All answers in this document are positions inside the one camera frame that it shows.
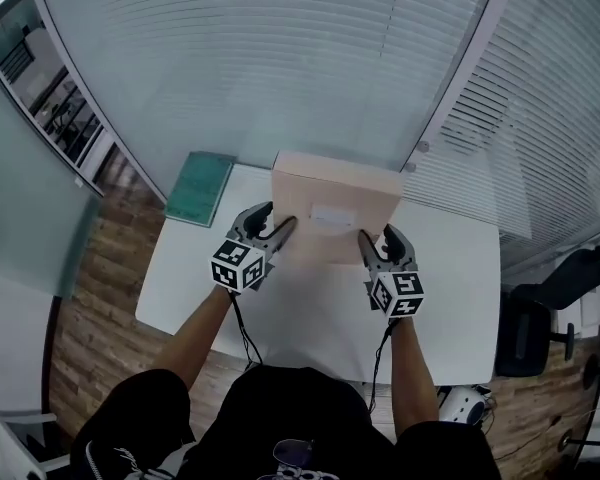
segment black t-shirt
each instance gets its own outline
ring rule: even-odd
[[[178,376],[150,370],[127,379],[78,434],[71,470],[96,480],[500,478],[478,428],[421,423],[393,445],[350,385],[311,368],[269,366],[234,382],[198,443]]]

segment white device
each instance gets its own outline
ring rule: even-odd
[[[485,395],[490,393],[486,388],[482,390],[487,393],[481,394],[477,389],[467,386],[440,388],[438,390],[440,421],[478,424],[483,420],[487,409]]]

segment white table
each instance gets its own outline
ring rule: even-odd
[[[271,200],[270,172],[237,165],[213,226],[167,219],[142,287],[136,317],[175,333],[212,288],[208,258],[236,215]],[[491,379],[500,303],[500,249],[495,226],[401,201],[391,223],[416,250],[426,299],[415,325],[436,385]],[[265,363],[314,366],[332,376],[370,382],[375,351],[386,328],[371,311],[360,266],[303,269],[276,262],[256,293],[238,302],[247,332]],[[233,311],[213,349],[246,357]],[[378,382],[389,383],[391,350],[385,347]]]

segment human arm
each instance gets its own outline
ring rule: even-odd
[[[438,398],[411,318],[391,333],[391,400],[396,436],[424,421],[437,421]]]
[[[230,306],[229,293],[216,285],[164,346],[151,368],[172,371],[191,389]]]

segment black cable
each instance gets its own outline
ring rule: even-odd
[[[487,406],[489,407],[489,413],[491,414],[491,424],[489,425],[489,430],[487,430],[484,435],[487,436],[491,429],[493,428],[493,424],[496,422],[496,409],[498,408],[498,402],[496,402],[495,398],[489,398],[486,401]]]
[[[231,303],[233,304],[233,309],[235,310],[236,313],[236,319],[238,320],[238,327],[240,328],[240,334],[242,335],[242,343],[244,344],[244,350],[247,353],[247,359],[249,360],[249,363],[247,365],[247,368],[249,368],[249,366],[251,366],[251,364],[254,362],[251,359],[251,355],[249,354],[249,344],[251,344],[251,346],[253,347],[253,350],[256,352],[256,355],[258,356],[258,362],[260,364],[262,363],[262,356],[260,355],[260,352],[258,351],[258,347],[256,347],[255,343],[253,342],[253,340],[251,339],[251,337],[249,336],[249,334],[247,333],[247,330],[244,327],[244,321],[242,320],[242,314],[240,313],[240,308],[238,307],[238,301],[236,300],[236,294],[232,291],[229,291],[229,298],[231,299]]]
[[[507,457],[511,457],[512,455],[515,455],[516,453],[518,453],[520,450],[522,450],[525,446],[533,443],[536,439],[538,439],[539,437],[542,437],[543,435],[545,435],[547,432],[549,432],[549,430],[551,430],[551,428],[555,427],[558,423],[560,423],[560,421],[562,420],[562,416],[556,416],[555,418],[553,418],[553,421],[551,422],[551,425],[549,425],[547,428],[545,428],[542,432],[540,432],[538,435],[532,437],[531,439],[529,439],[526,443],[524,443],[522,446],[519,446],[518,448],[516,448],[515,450],[513,450],[512,452],[506,453],[505,455],[503,455],[502,457],[498,457],[497,459],[495,459],[496,462],[498,462],[499,460],[502,459],[506,459]]]
[[[393,320],[391,320],[389,322],[389,325],[387,326],[387,330],[384,331],[384,336],[382,337],[380,346],[378,347],[378,350],[376,350],[376,364],[375,364],[375,367],[373,368],[373,385],[371,387],[371,400],[369,400],[369,414],[371,414],[373,412],[373,410],[376,408],[376,377],[378,376],[378,370],[380,369],[380,358],[382,357],[382,348],[384,347],[384,344],[389,339],[389,336],[391,336],[393,329],[395,328],[396,325],[398,325],[399,322],[400,322],[399,318],[394,318]]]

